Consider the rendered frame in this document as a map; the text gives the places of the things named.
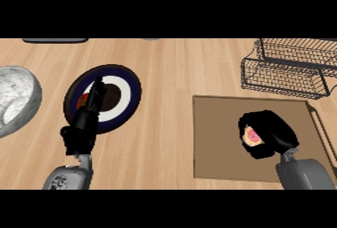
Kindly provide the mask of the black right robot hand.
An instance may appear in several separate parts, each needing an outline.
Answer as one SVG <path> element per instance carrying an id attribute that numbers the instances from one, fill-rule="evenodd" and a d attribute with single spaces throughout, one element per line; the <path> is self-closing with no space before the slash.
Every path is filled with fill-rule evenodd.
<path id="1" fill-rule="evenodd" d="M 264 141 L 264 144 L 255 147 L 243 141 L 247 126 L 253 127 Z M 271 110 L 246 113 L 239 119 L 239 129 L 243 146 L 255 159 L 270 158 L 275 153 L 284 154 L 299 146 L 293 128 Z"/>

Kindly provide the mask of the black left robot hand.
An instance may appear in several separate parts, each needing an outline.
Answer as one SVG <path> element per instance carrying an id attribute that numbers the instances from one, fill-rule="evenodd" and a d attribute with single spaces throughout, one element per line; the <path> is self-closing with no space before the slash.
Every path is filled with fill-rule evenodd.
<path id="1" fill-rule="evenodd" d="M 67 155 L 91 155 L 97 141 L 104 95 L 106 88 L 103 76 L 98 76 L 91 88 L 86 104 L 79 108 L 70 126 L 64 126 L 61 129 Z"/>

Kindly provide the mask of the pink frosted cupcake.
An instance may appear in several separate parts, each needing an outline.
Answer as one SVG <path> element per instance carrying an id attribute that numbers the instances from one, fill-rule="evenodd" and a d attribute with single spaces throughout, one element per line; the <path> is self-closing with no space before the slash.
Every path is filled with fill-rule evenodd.
<path id="1" fill-rule="evenodd" d="M 246 127 L 243 141 L 250 147 L 255 147 L 255 146 L 264 144 L 262 138 L 259 137 L 259 134 L 255 131 L 252 126 Z"/>

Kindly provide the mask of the brown square tray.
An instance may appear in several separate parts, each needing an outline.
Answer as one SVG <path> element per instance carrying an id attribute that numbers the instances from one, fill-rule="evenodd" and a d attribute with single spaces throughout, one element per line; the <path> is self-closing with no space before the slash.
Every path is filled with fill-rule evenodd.
<path id="1" fill-rule="evenodd" d="M 315 159 L 337 183 L 337 170 L 320 138 L 312 107 L 307 101 L 197 96 L 194 101 L 194 176 L 277 183 L 281 156 L 253 159 L 240 140 L 239 120 L 253 111 L 271 110 L 295 129 L 301 142 L 298 159 Z"/>

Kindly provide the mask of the red and green fruit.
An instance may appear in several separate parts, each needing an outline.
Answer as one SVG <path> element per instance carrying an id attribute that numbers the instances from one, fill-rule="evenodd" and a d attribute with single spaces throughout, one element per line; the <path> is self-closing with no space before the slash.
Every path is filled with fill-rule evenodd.
<path id="1" fill-rule="evenodd" d="M 80 107 L 83 107 L 86 105 L 86 102 L 89 100 L 89 96 L 91 93 L 85 93 L 80 97 L 79 97 L 79 101 L 77 101 L 77 110 Z"/>

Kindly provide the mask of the navy and white round plate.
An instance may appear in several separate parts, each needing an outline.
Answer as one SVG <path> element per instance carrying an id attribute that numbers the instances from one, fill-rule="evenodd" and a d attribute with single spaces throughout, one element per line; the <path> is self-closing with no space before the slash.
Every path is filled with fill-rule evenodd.
<path id="1" fill-rule="evenodd" d="M 89 94 L 94 81 L 103 76 L 107 89 L 100 114 L 98 134 L 114 131 L 132 118 L 141 101 L 141 82 L 131 68 L 107 64 L 89 69 L 76 79 L 67 91 L 64 113 L 67 122 L 73 121 L 79 110 L 79 101 Z"/>

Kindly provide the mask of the white marble bowl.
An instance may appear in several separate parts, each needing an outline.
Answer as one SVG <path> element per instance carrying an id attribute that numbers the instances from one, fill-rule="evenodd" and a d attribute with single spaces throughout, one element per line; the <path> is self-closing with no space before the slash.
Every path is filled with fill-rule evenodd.
<path id="1" fill-rule="evenodd" d="M 0 67 L 0 138 L 32 121 L 43 102 L 43 88 L 33 73 L 20 66 Z"/>

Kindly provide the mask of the dark grey flat appliance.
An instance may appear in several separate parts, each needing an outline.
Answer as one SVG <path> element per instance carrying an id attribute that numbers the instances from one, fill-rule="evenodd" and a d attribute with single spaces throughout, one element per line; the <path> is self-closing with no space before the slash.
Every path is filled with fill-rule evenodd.
<path id="1" fill-rule="evenodd" d="M 32 44 L 79 44 L 89 41 L 88 38 L 23 38 Z"/>

